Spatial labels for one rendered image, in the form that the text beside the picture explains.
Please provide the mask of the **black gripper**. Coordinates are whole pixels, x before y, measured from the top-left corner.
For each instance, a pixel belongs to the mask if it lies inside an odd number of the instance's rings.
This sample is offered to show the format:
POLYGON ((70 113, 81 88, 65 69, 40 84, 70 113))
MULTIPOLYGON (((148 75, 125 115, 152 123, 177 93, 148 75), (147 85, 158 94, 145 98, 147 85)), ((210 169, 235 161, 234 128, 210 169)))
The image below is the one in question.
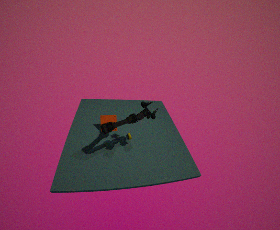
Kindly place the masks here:
POLYGON ((148 110, 148 108, 147 108, 147 106, 150 105, 151 103, 152 103, 152 102, 145 103, 145 102, 142 101, 142 102, 141 102, 141 106, 142 106, 143 108, 145 108, 145 109, 144 109, 143 111, 141 111, 141 113, 143 113, 144 116, 150 114, 150 117, 151 117, 152 119, 155 119, 155 118, 156 118, 155 113, 156 113, 156 111, 157 111, 158 109, 156 109, 153 113, 151 113, 151 112, 148 110))

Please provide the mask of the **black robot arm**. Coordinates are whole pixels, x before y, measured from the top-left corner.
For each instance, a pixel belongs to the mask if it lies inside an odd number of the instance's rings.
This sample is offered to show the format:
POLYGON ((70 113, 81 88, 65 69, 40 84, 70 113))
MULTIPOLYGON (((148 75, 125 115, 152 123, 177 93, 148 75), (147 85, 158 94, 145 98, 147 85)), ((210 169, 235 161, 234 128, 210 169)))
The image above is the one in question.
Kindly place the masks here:
POLYGON ((124 124, 130 124, 130 123, 136 123, 138 122, 138 120, 142 120, 144 119, 144 114, 143 113, 138 113, 137 115, 136 114, 131 114, 129 115, 129 117, 127 117, 126 119, 124 120, 121 120, 121 121, 118 121, 118 122, 108 122, 108 123, 105 123, 105 124, 102 124, 101 125, 101 129, 102 129, 102 132, 103 134, 106 134, 106 133, 109 133, 109 132, 112 132, 114 129, 116 129, 117 127, 121 126, 121 125, 124 125, 124 124))

